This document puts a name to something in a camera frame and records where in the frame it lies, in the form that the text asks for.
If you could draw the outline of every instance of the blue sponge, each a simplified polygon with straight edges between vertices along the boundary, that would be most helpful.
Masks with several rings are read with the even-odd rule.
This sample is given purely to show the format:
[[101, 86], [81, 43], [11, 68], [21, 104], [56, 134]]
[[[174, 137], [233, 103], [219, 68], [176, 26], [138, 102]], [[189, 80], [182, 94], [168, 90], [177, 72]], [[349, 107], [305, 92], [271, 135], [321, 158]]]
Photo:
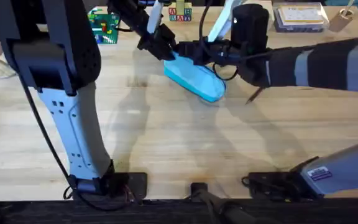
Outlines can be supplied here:
[[175, 60], [164, 61], [164, 74], [208, 102], [223, 97], [226, 85], [210, 69], [194, 65], [189, 58], [173, 53]]

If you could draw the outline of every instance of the label sticker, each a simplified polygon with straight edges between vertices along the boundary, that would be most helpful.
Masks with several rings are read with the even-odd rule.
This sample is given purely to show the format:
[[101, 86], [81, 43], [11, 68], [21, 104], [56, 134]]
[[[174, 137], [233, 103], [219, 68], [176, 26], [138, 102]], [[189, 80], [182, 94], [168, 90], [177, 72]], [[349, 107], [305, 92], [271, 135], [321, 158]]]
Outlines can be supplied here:
[[308, 175], [313, 181], [323, 180], [333, 176], [333, 174], [325, 166], [308, 171]]

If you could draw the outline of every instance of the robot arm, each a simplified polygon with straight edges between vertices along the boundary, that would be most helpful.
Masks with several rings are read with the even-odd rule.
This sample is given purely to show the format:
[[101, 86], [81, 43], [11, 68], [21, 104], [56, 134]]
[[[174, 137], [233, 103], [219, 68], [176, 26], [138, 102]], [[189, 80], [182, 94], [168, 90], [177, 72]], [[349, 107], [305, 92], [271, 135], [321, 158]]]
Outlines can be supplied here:
[[165, 24], [160, 24], [163, 2], [155, 1], [151, 19], [133, 0], [110, 0], [108, 13], [119, 15], [140, 36], [137, 46], [140, 50], [148, 50], [159, 60], [174, 60], [172, 48], [176, 44], [175, 34]]
[[262, 87], [310, 86], [358, 91], [358, 39], [273, 50], [239, 68], [245, 81]]
[[253, 198], [290, 202], [358, 189], [358, 145], [312, 158], [289, 172], [250, 172], [242, 183]]
[[[48, 33], [37, 24], [47, 24]], [[83, 3], [0, 0], [0, 41], [26, 93], [36, 89], [53, 117], [70, 161], [70, 173], [63, 171], [70, 185], [106, 194], [105, 176], [114, 166], [95, 108], [101, 57]]]

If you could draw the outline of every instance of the wooden tabletop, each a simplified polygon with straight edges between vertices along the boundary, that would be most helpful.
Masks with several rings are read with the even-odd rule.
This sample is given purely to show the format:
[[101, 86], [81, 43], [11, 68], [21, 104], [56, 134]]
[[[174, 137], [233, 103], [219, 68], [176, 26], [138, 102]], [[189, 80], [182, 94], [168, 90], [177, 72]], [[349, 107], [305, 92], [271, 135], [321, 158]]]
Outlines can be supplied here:
[[[325, 9], [332, 17], [339, 7]], [[193, 8], [192, 22], [167, 22], [168, 16], [164, 22], [177, 41], [197, 39], [202, 10]], [[220, 10], [210, 9], [205, 35]], [[358, 37], [358, 16], [338, 34], [270, 30], [268, 36], [273, 48]], [[116, 170], [148, 173], [147, 198], [183, 198], [192, 182], [208, 183], [221, 197], [247, 198], [240, 179], [250, 171], [287, 170], [358, 143], [358, 93], [269, 88], [245, 105], [256, 88], [237, 77], [227, 83], [224, 99], [207, 104], [169, 80], [162, 62], [136, 49], [138, 40], [121, 33], [117, 45], [100, 45], [96, 107]], [[53, 120], [33, 95], [66, 164]], [[18, 78], [0, 78], [0, 200], [61, 200], [66, 186]], [[343, 196], [358, 197], [358, 190], [333, 195]]]

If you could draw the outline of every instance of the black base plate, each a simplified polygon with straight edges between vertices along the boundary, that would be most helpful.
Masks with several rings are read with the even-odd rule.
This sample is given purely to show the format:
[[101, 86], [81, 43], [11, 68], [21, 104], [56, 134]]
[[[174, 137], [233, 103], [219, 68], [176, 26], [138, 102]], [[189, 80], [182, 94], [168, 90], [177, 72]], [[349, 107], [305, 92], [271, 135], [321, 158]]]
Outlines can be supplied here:
[[318, 195], [297, 172], [251, 172], [242, 184], [249, 188], [252, 198], [286, 202], [309, 202]]
[[[116, 172], [113, 175], [113, 181], [116, 188], [119, 189], [114, 192], [113, 195], [95, 195], [82, 193], [81, 195], [88, 201], [92, 202], [123, 202], [126, 200], [126, 194], [123, 190], [126, 186], [131, 190], [136, 200], [142, 200], [147, 195], [147, 174], [144, 172], [128, 172], [120, 173]], [[75, 194], [73, 195], [74, 200], [79, 200]]]
[[250, 172], [242, 184], [249, 188], [249, 193], [255, 199], [285, 200], [286, 189], [283, 181], [288, 172]]
[[200, 203], [202, 202], [202, 200], [199, 197], [192, 197], [194, 196], [197, 191], [199, 190], [205, 190], [208, 191], [208, 184], [206, 183], [191, 183], [190, 185], [190, 198], [191, 198], [191, 202], [196, 202], [196, 203]]

